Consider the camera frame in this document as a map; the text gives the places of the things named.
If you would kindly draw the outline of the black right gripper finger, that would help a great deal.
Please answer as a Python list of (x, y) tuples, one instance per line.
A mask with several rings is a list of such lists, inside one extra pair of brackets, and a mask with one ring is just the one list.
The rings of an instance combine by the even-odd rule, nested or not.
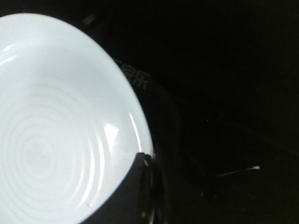
[(120, 185), (83, 224), (153, 224), (156, 211), (156, 162), (137, 153)]

